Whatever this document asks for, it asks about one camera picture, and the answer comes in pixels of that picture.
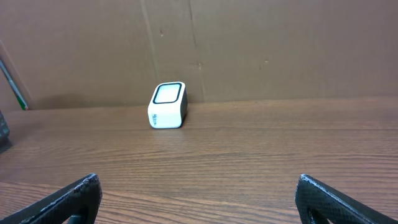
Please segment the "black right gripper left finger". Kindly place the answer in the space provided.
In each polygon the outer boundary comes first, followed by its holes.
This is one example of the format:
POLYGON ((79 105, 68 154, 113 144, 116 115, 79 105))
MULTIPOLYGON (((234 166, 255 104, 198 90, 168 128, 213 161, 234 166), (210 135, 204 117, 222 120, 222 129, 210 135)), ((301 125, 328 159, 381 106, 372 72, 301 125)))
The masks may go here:
POLYGON ((46 224, 79 223, 93 224, 102 199, 100 180, 92 173, 19 210, 1 220, 1 223, 46 224))

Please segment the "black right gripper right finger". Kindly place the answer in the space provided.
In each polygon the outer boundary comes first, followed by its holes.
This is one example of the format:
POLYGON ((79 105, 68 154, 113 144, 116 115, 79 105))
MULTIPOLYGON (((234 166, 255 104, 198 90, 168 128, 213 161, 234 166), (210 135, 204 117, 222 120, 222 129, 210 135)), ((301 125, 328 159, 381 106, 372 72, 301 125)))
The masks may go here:
POLYGON ((302 223, 392 223, 392 219, 323 182, 302 174, 295 191, 295 204, 302 223))

